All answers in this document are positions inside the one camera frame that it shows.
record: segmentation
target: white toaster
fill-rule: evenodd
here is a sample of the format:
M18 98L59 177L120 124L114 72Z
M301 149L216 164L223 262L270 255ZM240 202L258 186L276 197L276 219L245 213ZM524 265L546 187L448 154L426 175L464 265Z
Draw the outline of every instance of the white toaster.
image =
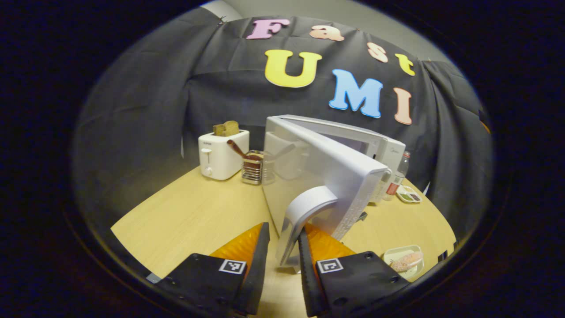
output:
M249 151L249 131L240 130L239 134L229 137L215 136L213 132L198 137L200 172L209 178L226 180L237 173L243 159L229 145L233 140L243 151Z

